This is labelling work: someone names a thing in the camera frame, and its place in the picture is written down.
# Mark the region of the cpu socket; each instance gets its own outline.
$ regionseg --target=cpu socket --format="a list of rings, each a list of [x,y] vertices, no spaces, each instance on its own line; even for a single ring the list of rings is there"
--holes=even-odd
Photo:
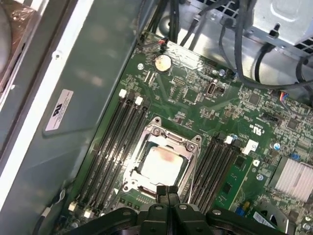
[[[124,173],[123,191],[140,191],[152,198],[157,186],[178,186],[180,195],[200,154],[201,136],[188,140],[161,126],[155,117],[143,130]]]

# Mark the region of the white label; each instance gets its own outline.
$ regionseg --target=white label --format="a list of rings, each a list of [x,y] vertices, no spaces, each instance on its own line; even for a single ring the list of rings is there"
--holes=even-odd
[[[62,118],[64,116],[65,111],[67,110],[70,99],[72,98],[73,91],[63,89],[61,95],[58,99],[57,104],[55,105],[53,112],[51,114],[51,118],[48,122],[45,131],[52,131],[59,128]]]
[[[270,223],[267,222],[266,219],[263,218],[263,216],[261,216],[258,212],[255,212],[254,215],[253,215],[253,218],[258,221],[260,224],[264,224],[268,227],[271,227],[273,229],[275,229],[274,226],[272,226]]]

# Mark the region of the motherboard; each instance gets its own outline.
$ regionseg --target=motherboard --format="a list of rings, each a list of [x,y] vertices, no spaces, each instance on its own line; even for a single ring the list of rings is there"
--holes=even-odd
[[[146,42],[159,40],[153,34]],[[231,210],[313,234],[313,118],[280,92],[171,42],[135,48],[55,229],[154,203],[158,185],[206,213]]]

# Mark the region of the heatsink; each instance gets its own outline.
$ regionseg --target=heatsink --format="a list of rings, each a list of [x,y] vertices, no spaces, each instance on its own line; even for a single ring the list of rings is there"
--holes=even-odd
[[[278,177],[276,185],[271,183],[272,186],[275,185],[274,188],[277,191],[302,202],[308,200],[313,190],[313,169],[311,167],[292,159],[283,158],[273,178],[275,180]]]
[[[178,186],[180,194],[199,156],[201,136],[191,140],[161,126],[154,118],[141,133],[124,173],[124,192],[131,189],[155,198],[157,186]]]

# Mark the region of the ram slot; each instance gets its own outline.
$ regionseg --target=ram slot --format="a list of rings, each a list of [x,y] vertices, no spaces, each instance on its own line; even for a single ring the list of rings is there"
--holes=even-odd
[[[120,172],[122,170],[124,162],[126,161],[127,157],[130,155],[131,150],[135,146],[136,141],[139,138],[140,133],[142,132],[142,129],[143,129],[143,126],[144,126],[144,123],[146,120],[146,114],[147,114],[148,107],[149,107],[148,102],[142,107],[142,109],[140,111],[140,117],[138,119],[136,127],[134,128],[134,131],[129,132],[128,141],[125,145],[122,157],[121,157],[121,159],[117,165],[117,168],[115,169],[111,180],[108,181],[109,183],[106,184],[106,186],[101,190],[102,192],[104,192],[104,195],[102,196],[102,198],[99,202],[99,205],[98,205],[99,211],[102,211],[103,208],[105,208],[106,202],[108,201],[109,197],[112,195],[114,185],[116,183],[117,177],[120,175]]]
[[[113,174],[113,169],[116,165],[116,162],[119,161],[121,151],[125,151],[125,141],[127,140],[127,136],[130,132],[132,125],[134,124],[137,114],[138,106],[135,106],[132,109],[130,115],[127,117],[127,122],[124,125],[124,129],[120,133],[121,139],[118,141],[116,148],[109,153],[109,161],[107,162],[107,165],[102,172],[102,177],[100,179],[101,183],[97,189],[97,192],[95,193],[95,196],[92,198],[93,201],[90,203],[91,206],[94,206],[99,201],[99,197],[101,197],[105,184],[108,182],[109,176]]]
[[[224,143],[222,134],[212,138],[196,171],[191,194],[190,203],[197,205],[201,212],[205,213],[211,207],[229,168],[240,153],[239,147],[239,141]]]
[[[88,172],[86,174],[86,177],[84,178],[84,181],[82,183],[82,187],[80,189],[80,192],[78,194],[78,196],[76,197],[76,200],[78,200],[88,189],[88,186],[90,184],[90,181],[91,181],[91,178],[94,176],[94,173],[95,173],[95,170],[98,166],[98,162],[100,161],[100,155],[99,155],[99,151],[103,148],[106,140],[107,140],[107,137],[109,135],[109,133],[112,131],[115,123],[117,122],[118,120],[118,116],[120,115],[120,113],[122,112],[122,109],[123,109],[123,105],[124,105],[124,102],[125,102],[125,99],[120,99],[117,107],[115,108],[114,110],[114,113],[110,119],[110,122],[108,124],[108,128],[107,128],[107,131],[105,133],[105,135],[102,137],[101,141],[100,141],[100,144],[95,152],[95,155],[93,156],[93,159],[92,159],[92,162],[91,162],[91,165],[88,169]]]
[[[95,189],[99,183],[102,171],[103,171],[103,169],[106,165],[106,162],[108,160],[108,153],[112,152],[114,145],[116,143],[116,139],[119,137],[119,133],[122,129],[123,123],[125,122],[125,119],[128,116],[128,113],[131,112],[131,110],[133,109],[133,103],[134,103],[134,99],[133,99],[133,96],[131,96],[131,94],[130,94],[129,97],[127,98],[125,104],[124,104],[125,108],[123,109],[123,112],[119,116],[119,119],[117,120],[112,131],[108,135],[107,140],[105,141],[103,148],[100,149],[100,151],[99,151],[99,155],[102,158],[100,160],[100,164],[97,166],[97,169],[95,170],[95,174],[91,180],[90,187],[89,187],[89,189],[88,189],[88,191],[84,197],[84,200],[83,200],[84,203],[89,203],[90,198],[95,193]]]

